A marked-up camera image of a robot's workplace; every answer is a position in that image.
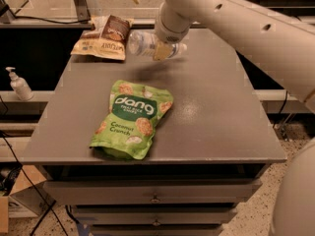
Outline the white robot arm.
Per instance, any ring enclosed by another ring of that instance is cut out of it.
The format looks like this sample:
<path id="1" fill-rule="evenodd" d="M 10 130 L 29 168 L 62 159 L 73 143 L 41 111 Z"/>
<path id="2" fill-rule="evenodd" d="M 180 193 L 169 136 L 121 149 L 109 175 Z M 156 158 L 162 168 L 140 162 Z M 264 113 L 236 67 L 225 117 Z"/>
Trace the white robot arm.
<path id="1" fill-rule="evenodd" d="M 157 37 L 177 43 L 198 22 L 315 113 L 312 26 L 245 0 L 164 0 Z M 294 158 L 281 183 L 269 236 L 315 236 L 315 141 Z"/>

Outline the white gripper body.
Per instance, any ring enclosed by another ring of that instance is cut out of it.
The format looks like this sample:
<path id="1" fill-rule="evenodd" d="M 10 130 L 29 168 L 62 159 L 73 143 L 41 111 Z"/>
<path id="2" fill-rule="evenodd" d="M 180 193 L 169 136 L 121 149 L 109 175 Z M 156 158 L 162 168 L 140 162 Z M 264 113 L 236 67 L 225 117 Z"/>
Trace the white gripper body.
<path id="1" fill-rule="evenodd" d="M 179 17 L 157 16 L 155 32 L 162 42 L 178 43 L 186 35 L 186 22 Z"/>

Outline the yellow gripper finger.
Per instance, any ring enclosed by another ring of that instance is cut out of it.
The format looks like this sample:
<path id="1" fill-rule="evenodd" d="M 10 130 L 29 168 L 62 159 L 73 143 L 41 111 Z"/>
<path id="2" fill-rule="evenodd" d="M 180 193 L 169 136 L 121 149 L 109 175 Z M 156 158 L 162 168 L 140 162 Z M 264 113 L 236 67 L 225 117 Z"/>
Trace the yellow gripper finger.
<path id="1" fill-rule="evenodd" d="M 154 61 L 160 61 L 166 59 L 172 51 L 172 46 L 164 42 L 158 42 L 155 47 L 155 52 L 153 56 Z"/>

